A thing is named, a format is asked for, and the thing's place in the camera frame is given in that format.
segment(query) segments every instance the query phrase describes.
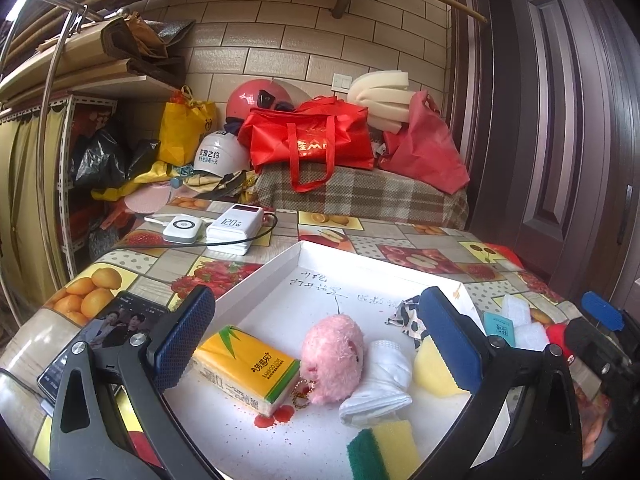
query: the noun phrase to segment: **white cloth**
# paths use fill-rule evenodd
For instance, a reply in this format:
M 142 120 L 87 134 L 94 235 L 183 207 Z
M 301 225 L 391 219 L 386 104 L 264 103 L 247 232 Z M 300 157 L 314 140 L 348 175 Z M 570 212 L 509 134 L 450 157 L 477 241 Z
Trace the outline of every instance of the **white cloth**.
M 411 404 L 406 392 L 411 373 L 411 362 L 397 343 L 371 343 L 364 358 L 362 380 L 338 410 L 340 421 L 354 428 L 368 428 Z

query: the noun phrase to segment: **plaid cloth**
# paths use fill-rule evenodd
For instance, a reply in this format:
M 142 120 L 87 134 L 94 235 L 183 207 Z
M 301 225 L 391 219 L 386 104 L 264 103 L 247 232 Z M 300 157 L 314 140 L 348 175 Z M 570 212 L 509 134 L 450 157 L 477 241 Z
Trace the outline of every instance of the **plaid cloth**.
M 300 181 L 324 176 L 324 164 L 300 166 Z M 307 193 L 291 189 L 289 165 L 268 164 L 255 185 L 254 203 L 276 209 L 297 209 L 331 215 L 383 219 L 391 222 L 463 229 L 469 209 L 464 189 L 453 195 L 423 182 L 382 170 L 336 166 L 324 186 Z

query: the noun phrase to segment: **red cloth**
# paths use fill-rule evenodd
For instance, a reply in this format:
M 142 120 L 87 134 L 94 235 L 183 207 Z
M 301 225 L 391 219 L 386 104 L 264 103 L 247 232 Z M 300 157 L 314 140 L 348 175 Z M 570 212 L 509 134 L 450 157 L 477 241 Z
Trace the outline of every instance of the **red cloth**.
M 380 168 L 420 180 L 449 194 L 469 182 L 462 158 L 453 143 L 447 124 L 427 91 L 416 92 L 409 104 L 409 124 L 398 132 L 396 150 L 380 157 Z
M 252 108 L 238 141 L 249 148 L 256 170 L 265 164 L 289 162 L 291 185 L 297 192 L 322 186 L 334 167 L 373 168 L 366 108 L 336 97 L 320 97 L 302 103 L 293 112 Z M 326 175 L 300 184 L 300 159 L 325 162 Z
M 502 256 L 507 258 L 512 264 L 519 266 L 521 269 L 524 269 L 524 264 L 520 261 L 518 255 L 514 253 L 510 248 L 505 247 L 504 245 L 498 244 L 485 244 L 490 249 L 493 249 L 495 252 L 500 253 Z
M 564 342 L 564 331 L 566 330 L 566 325 L 561 323 L 556 323 L 553 325 L 549 325 L 546 327 L 546 336 L 549 339 L 550 343 L 557 344 L 561 349 L 564 357 L 568 359 L 574 353 Z

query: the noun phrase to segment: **fruit-print tablecloth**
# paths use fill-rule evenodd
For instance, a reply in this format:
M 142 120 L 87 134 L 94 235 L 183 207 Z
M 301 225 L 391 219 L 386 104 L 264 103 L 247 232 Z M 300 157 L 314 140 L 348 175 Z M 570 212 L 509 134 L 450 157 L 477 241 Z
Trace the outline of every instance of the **fruit-print tablecloth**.
M 231 206 L 227 202 L 176 198 L 159 213 L 217 218 Z M 500 312 L 505 294 L 527 301 L 532 318 L 542 324 L 566 322 L 580 316 L 575 305 L 560 298 L 522 268 L 514 255 L 482 243 L 471 233 L 294 210 L 275 213 L 277 227 L 256 240 L 244 256 L 208 248 L 127 249 L 127 245 L 163 243 L 160 235 L 163 227 L 143 223 L 127 235 L 119 247 L 58 291 L 25 323 L 0 357 L 0 366 L 38 389 L 36 378 L 44 368 L 80 327 L 120 290 L 128 290 L 170 309 L 199 283 L 207 285 L 219 297 L 299 240 L 463 282 L 481 316 L 483 312 Z M 589 394 L 589 398 L 593 400 L 594 394 Z M 126 398 L 122 402 L 126 412 Z M 590 408 L 600 416 L 606 406 L 599 409 L 597 402 L 595 399 Z M 50 418 L 32 395 L 2 376 L 0 413 L 24 449 L 47 466 Z

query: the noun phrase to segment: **foam block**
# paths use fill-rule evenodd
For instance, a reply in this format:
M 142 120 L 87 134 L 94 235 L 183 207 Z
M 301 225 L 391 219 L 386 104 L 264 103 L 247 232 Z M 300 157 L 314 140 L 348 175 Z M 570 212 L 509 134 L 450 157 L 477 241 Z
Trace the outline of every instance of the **foam block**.
M 514 328 L 531 324 L 529 303 L 510 294 L 505 294 L 502 299 L 502 315 L 513 321 Z
M 389 119 L 390 121 L 399 121 L 401 123 L 409 122 L 409 107 L 407 105 L 379 103 L 377 101 L 360 98 L 358 98 L 356 104 L 366 106 L 369 109 L 369 113 L 377 117 Z
M 409 74 L 401 70 L 380 70 L 369 72 L 351 82 L 347 94 L 347 102 L 354 103 L 360 93 L 367 88 L 399 88 L 406 90 L 409 86 Z
M 415 92 L 410 90 L 401 90 L 399 88 L 368 88 L 363 90 L 358 99 L 369 99 L 379 103 L 397 103 L 401 105 L 409 105 L 411 97 Z
M 546 336 L 545 328 L 538 322 L 528 325 L 520 325 L 514 329 L 516 338 L 516 348 L 524 350 L 537 350 L 542 352 L 549 339 Z
M 369 114 L 367 117 L 367 124 L 372 126 L 373 128 L 377 128 L 383 132 L 391 132 L 392 134 L 396 134 L 402 128 L 402 123 L 397 121 L 389 121 L 388 119 L 383 119 L 382 117 L 376 117 L 375 115 Z

